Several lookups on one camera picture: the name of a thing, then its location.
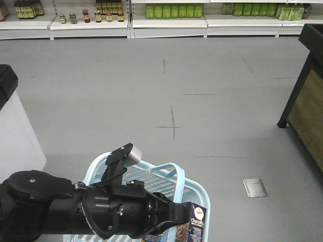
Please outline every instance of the basket handle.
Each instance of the basket handle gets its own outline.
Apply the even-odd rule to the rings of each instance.
[[[171,171],[164,170],[165,168],[174,168]],[[178,166],[174,163],[166,163],[163,165],[158,165],[148,169],[149,173],[155,173],[158,170],[163,170],[166,174],[164,175],[165,178],[171,178],[175,174],[177,174],[177,181],[174,193],[174,202],[180,203],[182,202],[183,190],[184,190],[184,183],[185,183],[185,171],[183,168]]]

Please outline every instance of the screw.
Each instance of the screw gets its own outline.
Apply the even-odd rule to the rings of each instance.
[[[119,207],[117,213],[119,214],[119,216],[123,215],[123,206],[122,205]]]
[[[127,181],[127,183],[126,183],[127,185],[134,185],[135,184],[135,181],[134,180],[129,180],[129,181]]]

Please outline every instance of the black lid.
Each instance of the black lid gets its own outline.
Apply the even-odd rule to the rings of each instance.
[[[0,110],[18,86],[18,77],[10,65],[0,64]]]

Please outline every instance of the glass jar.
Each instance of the glass jar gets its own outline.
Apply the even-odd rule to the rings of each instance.
[[[101,23],[102,22],[101,11],[94,11],[94,14],[95,14],[95,21],[97,23]]]
[[[84,22],[85,22],[85,23],[89,23],[89,22],[91,22],[91,20],[90,20],[89,10],[88,10],[88,9],[84,9],[84,10],[82,11],[82,13],[83,13],[83,15],[84,15]]]
[[[107,11],[106,13],[106,21],[108,22],[112,22],[113,19],[112,19],[112,12],[111,11]]]
[[[71,24],[77,24],[77,18],[75,13],[70,13]]]
[[[65,24],[66,23],[65,14],[60,14],[60,22],[61,22],[61,24]]]
[[[118,21],[119,22],[124,22],[125,21],[125,17],[124,17],[123,11],[119,11],[118,12]]]

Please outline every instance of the green bottle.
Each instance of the green bottle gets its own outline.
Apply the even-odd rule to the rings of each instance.
[[[270,4],[268,4],[268,10],[267,10],[267,16],[268,16],[268,17],[273,17],[273,16],[275,16],[276,9],[277,9],[277,5],[278,5],[278,4],[275,4],[275,3],[270,3]]]
[[[178,17],[179,18],[186,18],[186,5],[180,4],[178,9]]]
[[[298,7],[296,5],[291,5],[291,9],[289,11],[287,20],[294,21],[296,20],[297,16],[298,16]]]
[[[278,19],[287,20],[290,11],[291,11],[291,8],[288,5],[283,5]]]
[[[232,3],[222,3],[222,14],[230,14]]]
[[[259,3],[253,3],[252,4],[251,15],[252,16],[259,16],[259,11],[260,11],[260,4]]]
[[[194,4],[189,4],[186,7],[186,17],[187,18],[194,18],[194,10],[195,10],[195,5]]]
[[[178,18],[178,10],[179,10],[179,5],[178,4],[173,4],[171,6],[171,18],[172,19]]]
[[[234,3],[231,4],[231,8],[230,8],[230,14],[234,13]]]
[[[233,15],[242,16],[242,12],[243,12],[243,3],[235,3]]]
[[[266,16],[268,10],[268,4],[260,4],[259,16]]]
[[[163,19],[170,19],[171,18],[171,6],[164,5],[163,6]]]
[[[304,5],[303,4],[298,4],[298,15],[296,17],[296,20],[301,20],[303,17],[303,13],[304,13]]]
[[[146,18],[153,19],[154,17],[154,7],[151,4],[146,5]]]
[[[283,7],[282,4],[278,5],[278,8],[277,8],[277,11],[276,11],[276,14],[275,14],[276,18],[279,18],[280,14],[281,14],[281,11],[282,11],[282,7]]]
[[[161,5],[156,5],[154,8],[155,19],[161,19],[163,17],[163,7]]]
[[[194,17],[202,18],[202,16],[203,16],[203,4],[197,4],[194,10]]]
[[[251,3],[245,3],[243,7],[243,16],[250,16],[252,11],[252,4]]]

